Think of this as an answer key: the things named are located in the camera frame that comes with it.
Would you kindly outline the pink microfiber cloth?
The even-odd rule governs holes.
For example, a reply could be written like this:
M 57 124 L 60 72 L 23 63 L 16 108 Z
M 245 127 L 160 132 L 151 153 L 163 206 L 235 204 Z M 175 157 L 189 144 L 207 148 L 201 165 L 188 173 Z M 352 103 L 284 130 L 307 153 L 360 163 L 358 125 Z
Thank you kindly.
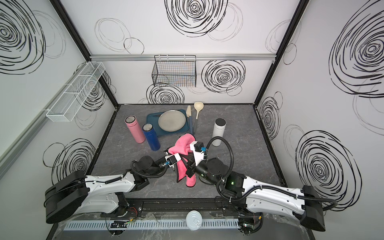
M 168 153 L 171 155 L 174 154 L 180 154 L 181 155 L 188 155 L 191 153 L 190 144 L 194 142 L 196 139 L 192 134 L 184 134 L 181 136 L 175 143 L 175 145 L 168 149 Z M 184 164 L 182 160 L 177 162 L 177 183 L 180 182 L 182 179 L 186 179 L 186 186 L 189 188 L 192 188 L 196 184 L 196 176 L 193 175 L 192 177 L 188 177 L 187 174 L 187 167 Z

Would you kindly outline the blue thermos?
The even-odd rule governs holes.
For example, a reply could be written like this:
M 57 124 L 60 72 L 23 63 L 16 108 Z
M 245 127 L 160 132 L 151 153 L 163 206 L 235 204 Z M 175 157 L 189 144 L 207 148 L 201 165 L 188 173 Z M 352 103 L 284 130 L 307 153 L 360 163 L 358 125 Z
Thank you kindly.
M 158 140 L 158 136 L 155 132 L 155 129 L 152 124 L 145 124 L 142 127 L 143 133 L 147 139 L 147 142 L 151 148 L 152 151 L 157 151 L 160 149 L 161 145 Z

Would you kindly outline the pink thermos steel lid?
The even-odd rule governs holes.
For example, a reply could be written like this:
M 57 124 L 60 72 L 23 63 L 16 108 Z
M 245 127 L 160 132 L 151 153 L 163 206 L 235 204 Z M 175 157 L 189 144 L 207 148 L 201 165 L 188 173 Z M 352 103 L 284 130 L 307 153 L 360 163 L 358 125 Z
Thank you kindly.
M 143 142 L 145 142 L 146 140 L 146 137 L 143 133 L 143 130 L 137 120 L 137 118 L 133 115 L 130 115 L 130 116 L 127 116 L 125 118 L 125 123 L 129 129 L 129 131 L 131 132 L 133 138 L 135 139 L 135 141 L 138 143 L 138 144 L 141 144 Z

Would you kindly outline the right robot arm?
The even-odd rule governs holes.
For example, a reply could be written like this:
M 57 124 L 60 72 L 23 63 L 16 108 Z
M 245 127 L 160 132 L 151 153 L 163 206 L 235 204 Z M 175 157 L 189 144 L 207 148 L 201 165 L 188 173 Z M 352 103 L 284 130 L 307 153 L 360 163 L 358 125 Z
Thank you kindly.
M 216 140 L 227 147 L 229 165 L 218 158 L 208 159 L 208 150 Z M 284 188 L 235 172 L 234 152 L 223 137 L 213 137 L 204 145 L 193 135 L 185 134 L 169 151 L 180 155 L 178 162 L 184 165 L 186 177 L 203 178 L 205 184 L 214 186 L 219 196 L 230 205 L 252 214 L 289 217 L 307 229 L 323 232 L 326 229 L 324 212 L 339 204 L 336 200 L 320 197 L 311 186 Z

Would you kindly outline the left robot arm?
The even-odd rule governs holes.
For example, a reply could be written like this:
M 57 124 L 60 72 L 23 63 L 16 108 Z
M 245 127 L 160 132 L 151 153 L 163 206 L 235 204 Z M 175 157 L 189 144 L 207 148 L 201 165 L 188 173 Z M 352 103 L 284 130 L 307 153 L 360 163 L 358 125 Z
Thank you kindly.
M 75 171 L 45 192 L 46 223 L 62 222 L 74 215 L 88 213 L 126 214 L 126 193 L 137 192 L 149 185 L 149 178 L 160 176 L 168 168 L 166 159 L 154 161 L 142 157 L 134 169 L 112 176 L 91 176 Z

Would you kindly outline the white thermos black lid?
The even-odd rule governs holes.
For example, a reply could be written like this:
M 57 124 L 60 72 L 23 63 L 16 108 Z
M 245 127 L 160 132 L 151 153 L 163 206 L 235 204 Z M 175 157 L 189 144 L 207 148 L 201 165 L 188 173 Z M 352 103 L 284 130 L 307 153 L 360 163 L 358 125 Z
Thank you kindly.
M 224 131 L 225 131 L 225 128 L 226 128 L 226 120 L 222 119 L 222 118 L 217 118 L 215 120 L 215 124 L 214 124 L 214 129 L 213 129 L 213 138 L 214 137 L 223 137 L 224 135 Z M 212 145 L 215 146 L 215 147 L 218 147 L 220 146 L 220 144 L 222 143 L 221 140 L 214 140 L 212 142 Z

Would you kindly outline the grey round plate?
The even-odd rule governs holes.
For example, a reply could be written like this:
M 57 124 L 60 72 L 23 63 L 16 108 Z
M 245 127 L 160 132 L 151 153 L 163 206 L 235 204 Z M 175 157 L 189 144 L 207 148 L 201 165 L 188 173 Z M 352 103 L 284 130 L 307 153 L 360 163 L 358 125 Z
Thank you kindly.
M 181 130 L 186 123 L 186 116 L 177 110 L 170 110 L 162 113 L 158 119 L 159 127 L 166 132 Z

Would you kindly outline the teal plastic tray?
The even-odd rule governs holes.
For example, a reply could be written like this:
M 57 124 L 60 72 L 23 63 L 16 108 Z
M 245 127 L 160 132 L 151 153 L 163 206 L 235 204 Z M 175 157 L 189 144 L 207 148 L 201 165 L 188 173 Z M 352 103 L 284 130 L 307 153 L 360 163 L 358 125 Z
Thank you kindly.
M 177 111 L 181 111 L 185 116 L 186 116 L 186 111 L 185 110 L 177 110 Z M 176 134 L 176 133 L 187 133 L 189 132 L 189 123 L 187 121 L 187 116 L 186 116 L 186 123 L 184 125 L 184 127 L 179 130 L 179 131 L 176 131 L 176 132 L 166 132 L 166 131 L 163 131 L 159 125 L 158 125 L 158 119 L 160 117 L 160 115 L 164 113 L 164 112 L 159 112 L 159 113 L 153 113 L 153 114 L 149 114 L 147 115 L 147 123 L 149 124 L 152 124 L 154 129 L 155 129 L 155 132 L 156 134 L 158 135 L 158 137 L 160 136 L 166 136 L 166 135 L 171 135 L 171 134 Z

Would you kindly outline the white round cap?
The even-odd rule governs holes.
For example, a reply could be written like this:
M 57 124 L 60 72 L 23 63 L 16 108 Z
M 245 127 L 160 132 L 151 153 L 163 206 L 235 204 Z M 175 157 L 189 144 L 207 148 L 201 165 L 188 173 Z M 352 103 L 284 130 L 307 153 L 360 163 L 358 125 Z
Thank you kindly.
M 197 231 L 202 227 L 203 217 L 198 211 L 190 211 L 186 216 L 186 225 L 189 230 Z

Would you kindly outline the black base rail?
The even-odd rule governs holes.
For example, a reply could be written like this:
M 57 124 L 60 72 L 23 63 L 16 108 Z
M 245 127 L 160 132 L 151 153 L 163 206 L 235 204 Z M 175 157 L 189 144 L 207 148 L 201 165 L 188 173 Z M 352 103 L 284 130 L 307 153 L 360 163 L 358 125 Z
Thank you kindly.
M 144 199 L 126 198 L 129 208 L 138 212 L 138 216 L 147 213 L 178 213 L 199 211 L 235 218 L 259 218 L 262 213 L 252 213 L 246 209 L 245 201 L 229 202 L 222 197 L 214 198 L 178 198 L 178 199 Z

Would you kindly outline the aluminium wall rail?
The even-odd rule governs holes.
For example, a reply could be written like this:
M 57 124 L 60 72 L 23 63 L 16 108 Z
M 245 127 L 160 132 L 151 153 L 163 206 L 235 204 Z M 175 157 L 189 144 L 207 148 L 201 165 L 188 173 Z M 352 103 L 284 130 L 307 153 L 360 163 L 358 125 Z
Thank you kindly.
M 92 61 L 219 61 L 219 60 L 241 60 L 241 61 L 274 61 L 275 54 L 113 54 L 113 55 L 92 55 Z

